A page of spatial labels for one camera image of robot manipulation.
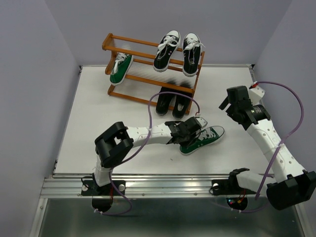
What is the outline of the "green sneaker white laces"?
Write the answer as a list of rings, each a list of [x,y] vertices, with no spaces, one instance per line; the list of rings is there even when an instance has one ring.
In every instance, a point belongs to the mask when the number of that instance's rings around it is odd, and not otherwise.
[[[134,56],[131,54],[121,52],[117,54],[114,66],[110,73],[110,82],[112,85],[116,86],[124,81],[127,71],[133,63],[133,57]]]

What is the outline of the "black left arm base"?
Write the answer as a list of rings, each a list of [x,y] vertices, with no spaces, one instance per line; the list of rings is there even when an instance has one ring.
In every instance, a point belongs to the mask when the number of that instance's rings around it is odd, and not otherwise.
[[[98,186],[94,174],[81,177],[81,195],[84,197],[92,196],[120,196],[118,191],[111,183]]]

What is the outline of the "all black sneaker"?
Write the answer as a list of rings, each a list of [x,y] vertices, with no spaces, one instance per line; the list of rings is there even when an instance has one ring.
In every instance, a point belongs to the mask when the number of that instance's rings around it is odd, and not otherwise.
[[[167,114],[167,112],[169,111],[169,105],[174,96],[175,94],[172,94],[172,93],[160,94],[158,96],[158,101],[156,105],[156,113],[159,116],[164,116]]]
[[[191,97],[190,93],[185,93],[185,92],[183,92],[181,95],[176,95],[176,101],[175,101],[174,109],[172,111],[172,115],[175,119],[182,119],[190,104],[191,100],[183,95]]]

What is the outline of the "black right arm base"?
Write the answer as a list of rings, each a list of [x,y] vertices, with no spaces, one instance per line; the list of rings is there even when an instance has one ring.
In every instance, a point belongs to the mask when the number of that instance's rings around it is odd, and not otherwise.
[[[212,180],[212,185],[209,189],[209,193],[215,196],[219,195],[253,195],[255,194],[254,191],[249,189],[244,189],[239,186],[237,181],[237,175],[240,173],[244,173],[249,171],[248,168],[240,168],[234,169],[229,173],[227,179],[215,179]]]

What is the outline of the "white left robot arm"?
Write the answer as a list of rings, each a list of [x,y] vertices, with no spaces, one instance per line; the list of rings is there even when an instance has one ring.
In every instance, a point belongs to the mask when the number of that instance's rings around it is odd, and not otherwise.
[[[206,125],[207,121],[199,117],[167,121],[153,127],[130,127],[122,121],[114,123],[94,141],[98,159],[93,173],[93,189],[100,195],[109,191],[110,170],[120,165],[132,148],[149,144],[188,145]]]

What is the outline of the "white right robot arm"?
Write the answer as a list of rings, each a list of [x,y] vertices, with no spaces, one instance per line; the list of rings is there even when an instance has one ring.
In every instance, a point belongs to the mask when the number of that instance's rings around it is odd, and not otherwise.
[[[316,188],[316,173],[308,172],[291,154],[274,128],[270,114],[259,104],[265,92],[257,83],[250,87],[227,89],[227,97],[220,105],[227,115],[257,143],[269,162],[264,175],[248,168],[235,169],[226,180],[219,182],[214,195],[239,194],[241,190],[264,196],[277,210],[308,201]]]

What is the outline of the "black sneaker white laces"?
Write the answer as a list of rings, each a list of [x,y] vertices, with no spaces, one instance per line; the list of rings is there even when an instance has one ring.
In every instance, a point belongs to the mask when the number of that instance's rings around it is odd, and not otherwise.
[[[153,63],[156,72],[167,70],[172,54],[180,45],[180,39],[180,33],[177,30],[171,30],[162,37]]]

